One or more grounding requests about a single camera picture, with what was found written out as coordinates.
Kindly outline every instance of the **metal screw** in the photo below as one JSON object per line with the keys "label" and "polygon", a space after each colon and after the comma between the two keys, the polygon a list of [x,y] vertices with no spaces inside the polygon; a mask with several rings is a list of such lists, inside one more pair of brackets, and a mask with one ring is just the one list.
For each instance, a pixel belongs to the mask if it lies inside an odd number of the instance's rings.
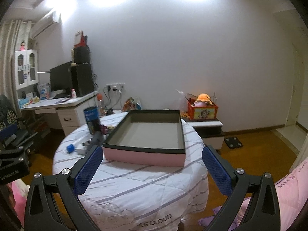
{"label": "metal screw", "polygon": [[238,174],[242,175],[242,174],[245,173],[245,170],[239,167],[239,168],[236,169],[236,172],[237,172]]}
{"label": "metal screw", "polygon": [[69,168],[65,168],[65,169],[62,170],[63,175],[67,175],[69,172],[70,172]]}
{"label": "metal screw", "polygon": [[268,173],[268,172],[266,172],[266,173],[264,174],[264,176],[265,176],[266,178],[271,178],[271,177],[272,177],[272,175],[271,175],[270,173]]}
{"label": "metal screw", "polygon": [[38,178],[38,177],[40,177],[41,176],[41,173],[35,173],[34,174],[34,178]]}

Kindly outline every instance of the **computer monitor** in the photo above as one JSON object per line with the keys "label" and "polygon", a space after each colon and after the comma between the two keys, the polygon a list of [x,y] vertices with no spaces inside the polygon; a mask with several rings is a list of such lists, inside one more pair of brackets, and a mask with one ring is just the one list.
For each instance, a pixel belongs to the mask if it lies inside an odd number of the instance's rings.
{"label": "computer monitor", "polygon": [[70,93],[72,79],[70,75],[71,61],[50,69],[50,90],[65,90]]}

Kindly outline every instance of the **purple fabric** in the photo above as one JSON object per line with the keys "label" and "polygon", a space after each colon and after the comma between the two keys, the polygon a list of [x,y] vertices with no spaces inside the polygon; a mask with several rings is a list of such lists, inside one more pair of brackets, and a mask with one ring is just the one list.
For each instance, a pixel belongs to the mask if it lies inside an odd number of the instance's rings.
{"label": "purple fabric", "polygon": [[[219,206],[219,207],[216,207],[213,209],[213,212],[214,212],[214,215],[213,216],[210,216],[210,217],[206,217],[206,218],[202,218],[200,220],[198,220],[198,224],[204,228],[206,228],[210,223],[211,221],[214,219],[215,215],[219,212],[219,210],[221,209],[222,206]],[[232,231],[233,229],[235,229],[236,227],[238,227],[236,225],[236,221],[237,219],[235,219],[231,226],[229,227],[228,231]]]}

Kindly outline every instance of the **wall outlet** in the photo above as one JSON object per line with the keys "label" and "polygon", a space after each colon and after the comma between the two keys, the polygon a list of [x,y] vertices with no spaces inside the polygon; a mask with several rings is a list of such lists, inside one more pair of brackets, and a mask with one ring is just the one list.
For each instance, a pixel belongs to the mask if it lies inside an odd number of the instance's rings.
{"label": "wall outlet", "polygon": [[110,83],[110,84],[106,84],[106,86],[110,86],[111,87],[111,91],[113,91],[113,89],[118,89],[120,91],[124,91],[125,89],[125,83]]}

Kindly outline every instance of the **round table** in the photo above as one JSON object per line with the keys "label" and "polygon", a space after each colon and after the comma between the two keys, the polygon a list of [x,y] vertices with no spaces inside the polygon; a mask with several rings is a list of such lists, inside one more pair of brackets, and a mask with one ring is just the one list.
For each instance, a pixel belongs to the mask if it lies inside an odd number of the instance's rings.
{"label": "round table", "polygon": [[[127,113],[101,118],[116,126]],[[202,162],[204,144],[196,131],[183,123],[186,147],[184,167],[157,167],[103,159],[79,200],[101,230],[177,231],[182,217],[204,210],[208,198],[207,168]],[[84,125],[60,144],[53,159],[53,173],[71,168],[82,158],[66,147],[88,135]]]}

